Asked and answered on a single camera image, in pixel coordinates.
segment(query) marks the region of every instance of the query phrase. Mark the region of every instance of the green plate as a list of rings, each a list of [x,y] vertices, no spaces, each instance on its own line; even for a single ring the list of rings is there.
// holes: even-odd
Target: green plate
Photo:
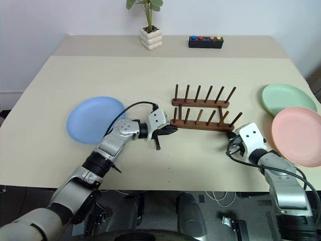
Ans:
[[[302,90],[289,84],[270,84],[262,92],[264,107],[273,116],[289,107],[305,107],[317,112],[314,101]]]

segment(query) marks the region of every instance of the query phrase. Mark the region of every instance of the table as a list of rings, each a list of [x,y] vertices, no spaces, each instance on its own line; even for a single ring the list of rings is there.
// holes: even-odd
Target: table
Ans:
[[[157,102],[171,118],[177,83],[181,86],[179,96],[184,96],[187,84],[191,85],[190,96],[195,95],[198,85],[202,85],[200,96],[213,85],[212,98],[224,85],[222,99],[236,86],[226,122],[242,111],[236,127],[256,122],[269,148],[273,147],[273,118],[264,110],[260,96],[267,84],[279,82],[304,90],[320,112],[308,84],[287,58],[51,56],[0,129],[0,184],[56,188],[84,162],[95,146],[75,142],[65,130],[69,113],[83,100],[106,95],[125,106],[149,100]],[[191,119],[196,119],[198,110],[191,110]],[[143,121],[149,112],[149,106],[141,105],[132,108],[127,117]],[[210,110],[205,109],[201,120],[209,115]],[[228,140],[224,133],[180,129],[159,141],[160,151],[155,150],[153,141],[128,143],[116,162],[122,174],[111,170],[101,188],[268,190],[257,169],[225,156]],[[321,168],[302,169],[320,190]]]
[[[163,36],[161,48],[148,51],[140,36],[68,36],[54,55],[112,57],[190,58],[289,58],[282,46],[269,36],[224,36],[222,49],[188,48],[188,36]]]

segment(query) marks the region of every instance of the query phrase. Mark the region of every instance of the black cable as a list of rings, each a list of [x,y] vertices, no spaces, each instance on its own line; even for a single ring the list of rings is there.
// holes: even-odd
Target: black cable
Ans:
[[[302,177],[304,178],[304,180],[306,181],[306,176],[304,174],[304,172],[302,172],[299,168],[295,167],[296,170],[301,173]],[[306,190],[306,183],[304,183],[303,189]]]
[[[25,205],[26,197],[27,197],[27,187],[25,187],[24,198],[23,198],[23,200],[22,200],[22,203],[21,203],[21,206],[20,206],[20,209],[19,209],[19,212],[18,212],[18,216],[17,216],[17,218],[19,218],[19,217],[20,217],[20,214],[21,214],[22,208],[23,208],[23,207],[24,207],[24,205]]]
[[[316,218],[315,218],[315,225],[318,224],[319,220],[320,220],[320,215],[321,215],[321,210],[320,210],[320,206],[321,206],[321,201],[320,201],[320,197],[316,191],[316,189],[312,186],[311,183],[309,183],[308,181],[306,181],[304,178],[292,173],[292,172],[289,172],[289,171],[286,171],[286,170],[282,170],[282,169],[279,169],[279,168],[275,168],[275,167],[267,167],[267,166],[263,166],[263,165],[256,165],[256,164],[252,164],[252,163],[246,163],[246,162],[243,162],[243,161],[240,161],[234,157],[232,157],[232,155],[230,154],[230,146],[231,144],[229,144],[227,146],[227,149],[226,149],[226,155],[231,158],[233,161],[237,162],[237,163],[240,163],[240,164],[243,164],[243,165],[246,165],[246,166],[250,166],[250,167],[257,167],[257,168],[262,168],[262,169],[268,169],[268,170],[272,170],[272,171],[277,171],[277,172],[283,172],[283,173],[286,173],[288,175],[291,175],[299,180],[301,180],[302,182],[306,183],[307,186],[312,190],[313,194],[314,194],[314,197],[316,199],[316,209],[317,209],[317,215],[316,215]]]
[[[92,209],[92,222],[89,228],[88,236],[94,235],[96,217],[97,217],[97,203],[95,202]]]
[[[112,127],[112,125],[115,123],[116,120],[118,120],[119,117],[121,117],[122,114],[124,114],[126,111],[128,111],[130,108],[132,108],[133,106],[135,105],[138,105],[138,104],[151,104],[152,107],[153,107],[153,110],[157,109],[157,104],[153,103],[153,102],[149,102],[149,101],[140,101],[140,102],[136,102],[134,104],[131,104],[129,107],[127,107],[126,109],[124,109],[118,116],[116,116],[116,118],[110,123],[108,129],[106,130],[105,132],[105,135],[108,135],[109,134],[109,131],[110,131],[110,128]]]

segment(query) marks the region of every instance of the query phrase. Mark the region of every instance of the white plant pot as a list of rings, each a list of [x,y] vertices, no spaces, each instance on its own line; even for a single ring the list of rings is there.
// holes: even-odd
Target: white plant pot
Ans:
[[[159,30],[159,28],[155,32],[147,33],[144,30],[144,27],[141,27],[140,38],[141,44],[143,44],[148,50],[155,49],[162,45],[162,32]]]

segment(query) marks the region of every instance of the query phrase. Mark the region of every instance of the green leaf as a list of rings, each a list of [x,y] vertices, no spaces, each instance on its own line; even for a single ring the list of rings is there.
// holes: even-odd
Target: green leaf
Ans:
[[[132,8],[132,6],[134,5],[135,1],[136,1],[136,0],[127,0],[127,2],[126,2],[126,8],[127,8],[128,10],[130,10],[130,9]]]
[[[144,0],[138,0],[138,2],[136,4],[145,4],[145,1]]]
[[[150,4],[150,9],[155,12],[159,12],[161,10],[159,6],[155,6],[154,4]]]
[[[151,2],[153,5],[158,6],[158,7],[163,6],[163,0],[150,0],[150,2]]]

